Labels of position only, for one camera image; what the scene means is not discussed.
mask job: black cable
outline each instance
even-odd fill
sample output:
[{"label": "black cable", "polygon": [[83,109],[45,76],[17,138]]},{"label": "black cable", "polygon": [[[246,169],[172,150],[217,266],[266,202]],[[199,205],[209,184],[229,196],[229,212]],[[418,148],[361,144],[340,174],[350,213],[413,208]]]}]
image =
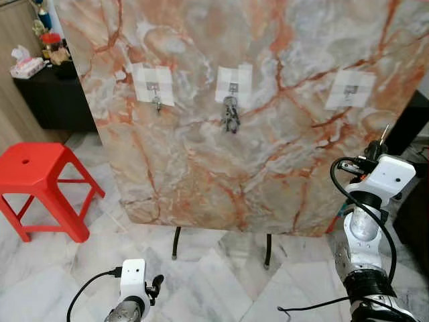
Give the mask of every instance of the black cable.
[{"label": "black cable", "polygon": [[107,272],[103,272],[100,274],[95,275],[94,277],[92,277],[88,282],[86,282],[84,284],[84,286],[82,286],[80,288],[80,290],[77,292],[77,294],[74,296],[74,298],[72,299],[72,302],[70,303],[70,306],[68,307],[67,310],[67,322],[70,322],[70,315],[72,313],[72,309],[73,309],[73,305],[76,302],[76,300],[78,299],[78,297],[80,296],[80,294],[82,294],[83,290],[89,285],[91,284],[94,280],[96,280],[98,277],[102,277],[104,275],[113,275],[114,277],[121,277],[121,273],[122,273],[122,267],[118,266],[116,267],[114,270],[109,270]]},{"label": "black cable", "polygon": [[383,222],[372,211],[370,211],[368,208],[366,208],[366,206],[364,206],[362,203],[360,203],[358,200],[356,200],[356,198],[354,198],[350,193],[348,193],[343,188],[343,186],[341,186],[341,184],[338,182],[338,180],[336,179],[335,168],[342,161],[358,162],[358,161],[360,161],[360,159],[350,158],[350,157],[346,157],[346,156],[339,158],[339,159],[336,159],[334,161],[334,163],[332,163],[332,165],[330,166],[330,170],[329,170],[330,178],[332,179],[332,182],[334,183],[335,187],[338,190],[340,190],[340,192],[344,196],[346,196],[348,199],[350,199],[356,206],[358,206],[359,208],[364,210],[364,212],[366,212],[372,219],[374,219],[374,221],[378,224],[378,226],[380,227],[380,229],[384,233],[384,236],[386,236],[387,242],[389,243],[390,252],[391,252],[389,281],[392,282],[393,277],[395,276],[395,271],[396,271],[396,247],[395,247],[395,243],[393,242],[393,239],[390,236],[390,233],[387,230],[387,228],[384,226]]},{"label": "black cable", "polygon": [[317,309],[318,307],[325,307],[327,305],[331,305],[331,304],[334,304],[334,303],[337,303],[337,302],[343,302],[343,301],[346,301],[346,300],[371,302],[371,303],[380,305],[382,307],[385,307],[386,309],[389,309],[390,311],[392,311],[392,312],[398,314],[399,316],[405,318],[406,321],[409,320],[409,319],[413,319],[409,315],[407,315],[404,312],[401,312],[401,311],[395,309],[394,307],[391,307],[390,305],[387,305],[385,303],[382,303],[382,302],[379,302],[379,301],[376,301],[376,300],[373,300],[373,299],[368,299],[367,297],[362,297],[362,298],[357,298],[357,299],[356,298],[352,298],[352,297],[340,297],[338,299],[331,300],[331,301],[328,301],[328,302],[319,303],[319,304],[316,304],[316,305],[312,305],[310,307],[296,307],[296,308],[291,308],[291,309],[285,309],[283,307],[277,307],[277,310],[279,310],[281,312],[284,312],[289,317],[289,319],[288,319],[288,321],[289,321],[290,318],[291,318],[289,312],[291,312],[291,311],[307,311],[307,310]]}]

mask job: white tape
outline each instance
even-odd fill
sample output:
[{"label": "white tape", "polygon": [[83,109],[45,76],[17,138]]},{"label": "white tape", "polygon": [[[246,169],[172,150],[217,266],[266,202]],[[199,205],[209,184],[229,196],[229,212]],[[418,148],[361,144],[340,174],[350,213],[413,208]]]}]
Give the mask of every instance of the white tape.
[{"label": "white tape", "polygon": [[235,93],[239,106],[248,104],[252,90],[252,65],[240,64],[238,69],[218,67],[217,85],[214,99],[223,103],[225,97],[230,96],[231,83],[238,84],[238,93]]},{"label": "white tape", "polygon": [[335,110],[347,106],[365,107],[374,83],[375,75],[372,72],[338,71],[325,109]]},{"label": "white tape", "polygon": [[161,99],[161,104],[174,106],[172,87],[172,73],[165,66],[144,68],[142,63],[132,64],[134,91],[138,101],[151,103],[155,97],[155,91],[147,87],[147,84],[158,86],[156,95]]}]

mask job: red plastic stool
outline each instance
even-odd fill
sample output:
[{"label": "red plastic stool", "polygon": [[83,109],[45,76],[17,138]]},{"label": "red plastic stool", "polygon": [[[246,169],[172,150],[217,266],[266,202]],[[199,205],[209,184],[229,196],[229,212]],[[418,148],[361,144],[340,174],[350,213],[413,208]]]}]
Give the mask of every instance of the red plastic stool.
[{"label": "red plastic stool", "polygon": [[[59,179],[62,169],[69,162],[81,173],[83,179]],[[91,185],[79,215],[61,193],[58,182],[85,182]],[[4,193],[27,193],[29,198],[21,211],[16,214],[3,197]],[[64,231],[77,243],[87,240],[89,230],[83,219],[95,193],[101,197],[105,196],[105,192],[78,158],[62,144],[19,143],[0,156],[0,211],[25,242],[31,241],[28,234],[31,231]],[[59,226],[23,226],[21,224],[21,218],[34,197],[37,197],[51,212]]]}]

